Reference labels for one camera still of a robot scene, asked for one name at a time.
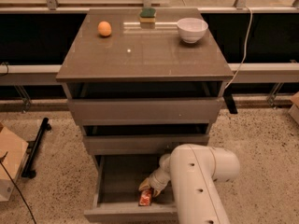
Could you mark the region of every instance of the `cardboard box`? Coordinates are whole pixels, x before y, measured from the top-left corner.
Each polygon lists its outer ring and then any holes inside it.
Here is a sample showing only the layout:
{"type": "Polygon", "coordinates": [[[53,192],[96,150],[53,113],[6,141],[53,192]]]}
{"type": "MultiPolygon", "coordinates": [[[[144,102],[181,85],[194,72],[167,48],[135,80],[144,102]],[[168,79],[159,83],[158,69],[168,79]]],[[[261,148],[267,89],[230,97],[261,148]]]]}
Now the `cardboard box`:
{"type": "MultiPolygon", "coordinates": [[[[26,141],[0,123],[0,158],[7,153],[2,164],[14,181],[18,179],[27,158],[27,147],[26,141]]],[[[0,202],[8,201],[13,189],[13,183],[3,167],[0,166],[0,202]]]]}
{"type": "Polygon", "coordinates": [[[289,109],[289,114],[299,124],[299,92],[291,97],[293,102],[292,107],[289,109]]]}

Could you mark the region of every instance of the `black bracket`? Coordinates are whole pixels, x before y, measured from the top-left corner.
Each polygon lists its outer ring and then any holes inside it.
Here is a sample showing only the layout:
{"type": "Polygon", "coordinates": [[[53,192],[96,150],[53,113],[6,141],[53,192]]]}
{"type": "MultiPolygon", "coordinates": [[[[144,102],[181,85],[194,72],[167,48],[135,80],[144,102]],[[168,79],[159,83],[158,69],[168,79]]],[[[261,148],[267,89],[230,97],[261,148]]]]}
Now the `black bracket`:
{"type": "Polygon", "coordinates": [[[237,114],[237,109],[236,109],[236,106],[235,106],[235,101],[234,101],[234,98],[233,98],[232,89],[230,87],[225,89],[224,94],[223,94],[223,98],[224,98],[224,101],[225,101],[226,106],[227,106],[228,110],[230,111],[230,113],[231,114],[237,114]]]}
{"type": "Polygon", "coordinates": [[[39,131],[37,133],[36,140],[28,142],[29,146],[27,148],[27,153],[29,154],[29,157],[21,173],[21,177],[29,177],[29,178],[36,177],[36,170],[32,170],[32,165],[34,163],[34,159],[44,132],[46,130],[49,131],[51,129],[50,125],[48,124],[48,121],[49,121],[48,118],[43,119],[39,131]]]}

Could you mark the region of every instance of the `terrazzo floor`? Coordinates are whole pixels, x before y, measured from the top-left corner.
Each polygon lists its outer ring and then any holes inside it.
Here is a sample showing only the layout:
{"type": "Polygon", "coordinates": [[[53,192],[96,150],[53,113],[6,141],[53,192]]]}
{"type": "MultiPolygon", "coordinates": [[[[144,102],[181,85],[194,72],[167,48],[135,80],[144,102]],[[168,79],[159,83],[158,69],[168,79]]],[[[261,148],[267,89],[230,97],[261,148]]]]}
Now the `terrazzo floor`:
{"type": "MultiPolygon", "coordinates": [[[[299,126],[288,106],[273,109],[263,102],[226,108],[210,133],[209,145],[232,150],[241,172],[216,187],[232,224],[299,222],[299,126]]],[[[38,224],[89,223],[84,210],[93,204],[96,169],[81,144],[81,133],[68,111],[0,112],[0,120],[25,140],[34,140],[43,118],[46,132],[36,159],[37,176],[17,181],[38,224]]],[[[33,223],[19,193],[0,203],[0,223],[33,223]]],[[[143,222],[170,224],[175,221],[143,222]]]]}

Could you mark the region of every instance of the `open drawer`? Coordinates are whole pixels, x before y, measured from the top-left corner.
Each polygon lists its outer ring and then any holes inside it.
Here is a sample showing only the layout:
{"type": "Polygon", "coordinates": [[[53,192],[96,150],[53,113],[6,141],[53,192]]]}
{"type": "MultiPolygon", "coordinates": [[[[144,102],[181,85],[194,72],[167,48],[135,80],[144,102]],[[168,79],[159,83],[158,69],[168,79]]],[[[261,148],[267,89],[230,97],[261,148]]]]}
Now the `open drawer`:
{"type": "Polygon", "coordinates": [[[90,155],[157,154],[184,143],[206,145],[208,139],[208,134],[200,133],[113,135],[84,136],[83,143],[90,155]]]}
{"type": "Polygon", "coordinates": [[[222,81],[109,81],[67,83],[70,99],[155,99],[220,97],[222,81]]]}
{"type": "Polygon", "coordinates": [[[159,166],[157,155],[101,156],[93,209],[84,212],[90,222],[177,219],[171,184],[151,206],[138,206],[139,184],[159,166]]]}
{"type": "Polygon", "coordinates": [[[213,123],[222,98],[163,100],[69,100],[77,125],[213,123]]]}

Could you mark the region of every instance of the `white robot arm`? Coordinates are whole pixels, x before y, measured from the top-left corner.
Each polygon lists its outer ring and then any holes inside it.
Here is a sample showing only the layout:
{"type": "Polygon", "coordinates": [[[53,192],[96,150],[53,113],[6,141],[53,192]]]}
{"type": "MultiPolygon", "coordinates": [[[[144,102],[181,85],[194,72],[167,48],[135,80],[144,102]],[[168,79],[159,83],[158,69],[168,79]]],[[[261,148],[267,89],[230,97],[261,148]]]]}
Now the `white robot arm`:
{"type": "Polygon", "coordinates": [[[229,150],[182,145],[160,158],[149,184],[160,193],[171,180],[180,224],[229,224],[214,181],[233,180],[239,170],[239,160],[229,150]]]}

